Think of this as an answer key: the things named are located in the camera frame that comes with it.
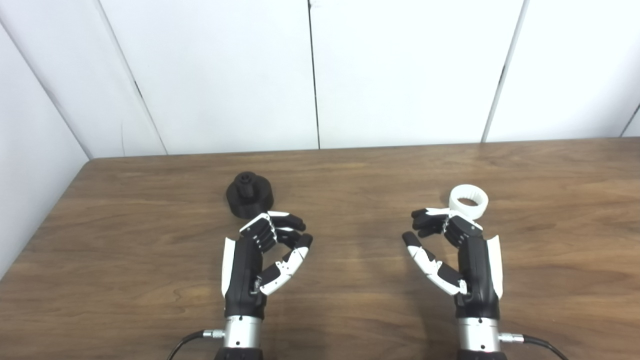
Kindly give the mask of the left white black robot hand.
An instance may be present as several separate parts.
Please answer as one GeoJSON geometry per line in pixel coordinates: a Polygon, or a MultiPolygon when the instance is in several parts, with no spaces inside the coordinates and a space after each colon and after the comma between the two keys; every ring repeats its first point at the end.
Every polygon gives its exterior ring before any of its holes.
{"type": "Polygon", "coordinates": [[[301,267],[313,243],[306,224],[294,214],[263,212],[226,238],[222,258],[221,293],[224,316],[265,318],[268,297],[283,287],[301,267]],[[276,245],[288,253],[264,267],[264,255],[276,245]]]}

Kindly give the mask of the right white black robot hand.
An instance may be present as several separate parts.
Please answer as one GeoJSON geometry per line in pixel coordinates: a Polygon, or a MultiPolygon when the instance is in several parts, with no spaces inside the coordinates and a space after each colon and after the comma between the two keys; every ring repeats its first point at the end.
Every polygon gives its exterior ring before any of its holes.
{"type": "Polygon", "coordinates": [[[403,242],[418,268],[439,289],[454,299],[455,316],[500,319],[502,260],[490,249],[499,249],[499,237],[487,240],[483,228],[459,210],[422,208],[411,212],[412,231],[403,242]],[[457,250],[457,269],[425,248],[420,239],[442,235],[457,250]]]}

